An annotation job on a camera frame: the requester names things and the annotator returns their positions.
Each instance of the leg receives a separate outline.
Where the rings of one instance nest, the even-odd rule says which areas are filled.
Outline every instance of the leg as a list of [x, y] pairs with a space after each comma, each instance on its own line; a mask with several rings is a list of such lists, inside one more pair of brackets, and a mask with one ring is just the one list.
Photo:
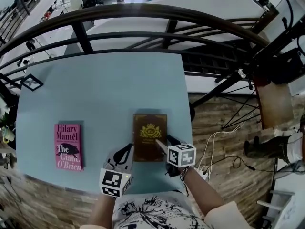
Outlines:
[[245, 154], [249, 158], [287, 158], [289, 136], [277, 136], [268, 142], [251, 145], [245, 143]]

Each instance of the desk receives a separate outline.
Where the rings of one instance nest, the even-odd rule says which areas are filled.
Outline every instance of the desk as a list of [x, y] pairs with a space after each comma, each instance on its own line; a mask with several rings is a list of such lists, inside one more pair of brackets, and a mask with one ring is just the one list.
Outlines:
[[[108, 152], [132, 142], [134, 113], [166, 114], [168, 133], [192, 142], [180, 55], [84, 55], [41, 63], [28, 68], [27, 73], [44, 83], [34, 92], [22, 87], [18, 105], [18, 168], [29, 176], [98, 193], [100, 168]], [[84, 171], [56, 169], [54, 124], [58, 123], [81, 124]], [[169, 178], [165, 173], [162, 162], [134, 162], [135, 178], [128, 191], [158, 192], [183, 187], [179, 177]]]

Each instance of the wooden floor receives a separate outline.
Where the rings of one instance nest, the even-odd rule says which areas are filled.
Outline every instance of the wooden floor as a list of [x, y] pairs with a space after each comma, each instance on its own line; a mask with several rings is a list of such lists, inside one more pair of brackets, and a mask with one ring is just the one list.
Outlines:
[[[193, 102], [199, 96], [190, 96]], [[249, 104], [256, 105], [253, 99]], [[223, 98], [214, 98], [196, 108], [196, 117], [193, 121], [193, 143], [197, 147], [197, 159], [203, 154], [208, 137], [220, 131], [221, 126], [228, 121], [239, 109], [241, 104]], [[251, 110], [245, 107], [239, 115]], [[244, 141], [258, 135], [262, 140], [273, 137], [273, 129], [261, 130], [257, 124], [258, 118], [246, 122], [242, 128], [231, 134], [218, 134], [215, 139], [213, 161], [226, 156], [238, 155], [246, 164], [258, 169], [273, 170], [273, 160], [254, 160], [243, 155]], [[203, 164], [209, 164], [212, 156], [212, 140], [206, 151]], [[236, 201], [241, 213], [249, 223], [260, 218], [262, 207], [256, 204], [259, 199], [265, 199], [271, 188], [272, 173], [252, 171], [241, 164], [239, 169], [232, 167], [233, 158], [226, 159], [213, 166], [210, 179], [211, 185], [223, 196], [226, 202]], [[17, 220], [22, 228], [78, 228], [85, 223], [96, 196], [54, 186], [28, 176], [18, 171], [18, 164], [14, 169], [5, 170], [0, 167], [2, 176], [11, 177], [11, 184], [0, 185], [0, 203], [7, 215]]]

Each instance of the book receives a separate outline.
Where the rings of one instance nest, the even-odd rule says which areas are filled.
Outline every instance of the book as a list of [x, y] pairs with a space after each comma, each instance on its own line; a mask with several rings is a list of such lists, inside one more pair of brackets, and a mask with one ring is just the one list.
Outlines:
[[133, 116], [134, 161], [163, 161], [156, 139], [167, 144], [167, 115], [135, 114]]
[[58, 169], [82, 171], [81, 126], [56, 124], [54, 127], [55, 159]]

